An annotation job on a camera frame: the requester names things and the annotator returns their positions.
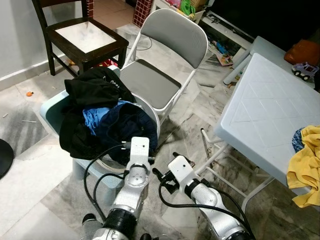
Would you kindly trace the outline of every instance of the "baseboard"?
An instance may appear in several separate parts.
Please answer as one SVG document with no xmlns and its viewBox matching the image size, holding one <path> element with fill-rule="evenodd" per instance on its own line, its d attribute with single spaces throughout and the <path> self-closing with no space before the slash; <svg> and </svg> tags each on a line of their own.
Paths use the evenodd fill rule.
<svg viewBox="0 0 320 240">
<path fill-rule="evenodd" d="M 62 61 L 66 61 L 67 57 L 64 54 L 58 56 Z M 54 61 L 54 65 L 57 67 L 60 64 Z M 13 85 L 19 84 L 27 79 L 38 76 L 45 71 L 49 70 L 48 60 L 37 63 L 25 69 L 13 72 L 0 78 L 0 91 L 10 88 Z"/>
</svg>

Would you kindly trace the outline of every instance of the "orange bag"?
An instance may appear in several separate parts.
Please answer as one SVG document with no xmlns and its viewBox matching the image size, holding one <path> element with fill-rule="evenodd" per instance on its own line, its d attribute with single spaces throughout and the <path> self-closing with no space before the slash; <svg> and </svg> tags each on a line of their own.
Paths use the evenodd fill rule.
<svg viewBox="0 0 320 240">
<path fill-rule="evenodd" d="M 317 65 L 320 58 L 320 45 L 308 40 L 300 40 L 284 55 L 284 60 L 292 65 L 308 62 Z"/>
</svg>

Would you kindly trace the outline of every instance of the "toy car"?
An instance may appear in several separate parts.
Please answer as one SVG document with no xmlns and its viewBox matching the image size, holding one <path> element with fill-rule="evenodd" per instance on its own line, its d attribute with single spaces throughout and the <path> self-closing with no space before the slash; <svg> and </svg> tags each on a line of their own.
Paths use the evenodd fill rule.
<svg viewBox="0 0 320 240">
<path fill-rule="evenodd" d="M 315 73 L 319 71 L 319 67 L 307 62 L 302 62 L 294 65 L 291 70 L 294 75 L 300 77 L 304 81 L 307 81 L 310 78 L 313 78 Z"/>
</svg>

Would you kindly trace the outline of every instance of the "yellow towel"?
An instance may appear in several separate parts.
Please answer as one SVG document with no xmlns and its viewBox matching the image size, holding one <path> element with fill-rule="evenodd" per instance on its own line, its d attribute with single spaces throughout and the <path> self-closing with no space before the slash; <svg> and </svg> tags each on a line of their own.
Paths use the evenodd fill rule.
<svg viewBox="0 0 320 240">
<path fill-rule="evenodd" d="M 320 125 L 309 125 L 301 131 L 304 149 L 290 160 L 286 180 L 289 189 L 311 187 L 309 193 L 292 200 L 300 208 L 320 206 Z"/>
</svg>

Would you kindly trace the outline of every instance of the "chair backrest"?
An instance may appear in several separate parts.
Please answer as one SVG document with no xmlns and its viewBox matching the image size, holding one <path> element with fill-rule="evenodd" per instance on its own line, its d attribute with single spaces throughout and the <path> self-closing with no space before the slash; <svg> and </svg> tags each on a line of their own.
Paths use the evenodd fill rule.
<svg viewBox="0 0 320 240">
<path fill-rule="evenodd" d="M 82 17 L 88 17 L 88 6 L 86 0 L 32 0 L 34 9 L 36 11 L 36 14 L 39 18 L 39 22 L 41 25 L 41 28 L 43 30 L 43 34 L 45 34 L 45 28 L 48 27 L 47 20 L 44 14 L 44 11 L 42 8 L 50 7 L 53 5 L 58 4 L 66 4 L 71 2 L 78 2 L 81 1 L 82 6 Z"/>
<path fill-rule="evenodd" d="M 171 9 L 159 9 L 151 13 L 140 32 L 175 51 L 195 69 L 208 49 L 204 30 Z"/>
</svg>

